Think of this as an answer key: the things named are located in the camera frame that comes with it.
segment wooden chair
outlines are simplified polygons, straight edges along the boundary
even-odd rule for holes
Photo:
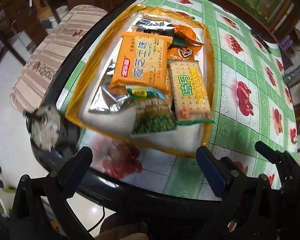
[[[57,22],[60,23],[60,18],[55,8],[51,5],[50,0],[43,1],[51,8],[54,17]],[[18,32],[25,31],[36,46],[48,35],[37,13],[29,7],[27,0],[1,0],[0,12],[1,11],[4,12],[5,17],[9,20],[10,24],[13,25],[14,29]],[[1,31],[0,40],[22,65],[26,64],[26,61],[16,52]]]

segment chair leg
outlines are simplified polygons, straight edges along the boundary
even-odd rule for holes
[[[7,47],[7,49],[20,61],[20,63],[24,66],[26,61],[20,56],[18,52],[10,45],[10,43],[5,39],[5,37],[0,32],[0,41]]]

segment striped fabric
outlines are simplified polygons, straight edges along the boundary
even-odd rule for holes
[[[11,103],[19,111],[34,111],[58,68],[85,33],[107,12],[91,5],[77,5],[54,32],[37,47],[12,88]]]

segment green checkered tablecloth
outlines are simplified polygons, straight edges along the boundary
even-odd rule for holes
[[[274,150],[287,150],[296,158],[297,144],[292,143],[296,121],[290,94],[282,81],[278,45],[268,44],[272,52],[269,54],[250,34],[249,26],[207,0],[137,0],[136,3],[183,12],[207,25],[216,63],[215,124],[208,148],[218,159],[229,156],[247,176],[265,173],[272,188],[279,188],[275,165],[254,149],[255,142],[261,140]],[[101,36],[66,83],[57,102],[61,112],[66,111],[76,81]],[[249,96],[248,102],[242,94]],[[78,147],[89,146],[95,135],[94,131],[82,129]],[[195,159],[140,149],[139,160],[143,171],[126,176],[123,181],[168,195],[217,199]]]

